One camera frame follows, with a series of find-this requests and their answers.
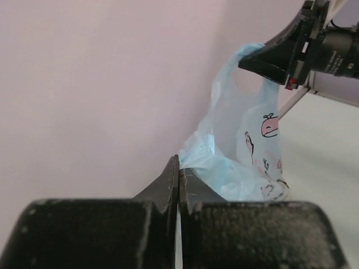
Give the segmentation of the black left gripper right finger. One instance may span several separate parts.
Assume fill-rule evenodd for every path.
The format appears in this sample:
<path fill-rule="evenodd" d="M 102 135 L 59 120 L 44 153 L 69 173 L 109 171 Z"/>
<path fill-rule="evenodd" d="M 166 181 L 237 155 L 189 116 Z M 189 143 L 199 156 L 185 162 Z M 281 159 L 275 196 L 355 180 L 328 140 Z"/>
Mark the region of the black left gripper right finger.
<path fill-rule="evenodd" d="M 229 202 L 179 173 L 184 268 L 348 268 L 324 211 L 310 202 Z"/>

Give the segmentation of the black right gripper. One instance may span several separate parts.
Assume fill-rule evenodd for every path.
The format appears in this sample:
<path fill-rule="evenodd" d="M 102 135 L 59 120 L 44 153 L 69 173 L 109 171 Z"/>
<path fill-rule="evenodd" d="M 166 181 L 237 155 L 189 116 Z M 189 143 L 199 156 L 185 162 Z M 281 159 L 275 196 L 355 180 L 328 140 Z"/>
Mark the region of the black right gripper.
<path fill-rule="evenodd" d="M 313 22 L 299 11 L 289 25 L 264 47 L 243 57 L 238 67 L 286 89 L 305 84 L 309 73 L 358 79 L 358 25 L 333 22 L 346 1 L 312 1 Z"/>

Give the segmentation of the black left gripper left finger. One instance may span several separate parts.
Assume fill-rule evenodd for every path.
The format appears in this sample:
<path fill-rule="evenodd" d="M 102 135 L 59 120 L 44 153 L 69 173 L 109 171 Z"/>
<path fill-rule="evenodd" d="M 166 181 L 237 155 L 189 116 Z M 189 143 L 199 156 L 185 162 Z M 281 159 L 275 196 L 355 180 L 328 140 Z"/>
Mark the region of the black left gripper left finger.
<path fill-rule="evenodd" d="M 178 156 L 133 198 L 46 198 L 19 215 L 2 268 L 174 268 Z"/>

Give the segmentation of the light blue plastic bag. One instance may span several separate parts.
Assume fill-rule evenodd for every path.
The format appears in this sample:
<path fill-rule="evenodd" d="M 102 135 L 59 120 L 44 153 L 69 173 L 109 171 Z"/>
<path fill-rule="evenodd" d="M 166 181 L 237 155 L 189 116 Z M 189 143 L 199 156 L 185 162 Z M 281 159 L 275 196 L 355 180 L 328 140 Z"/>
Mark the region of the light blue plastic bag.
<path fill-rule="evenodd" d="M 222 66 L 211 86 L 208 112 L 179 151 L 181 169 L 194 173 L 228 201 L 285 201 L 279 136 L 278 84 L 263 79 L 257 93 L 245 92 L 234 70 L 263 48 L 247 44 Z"/>

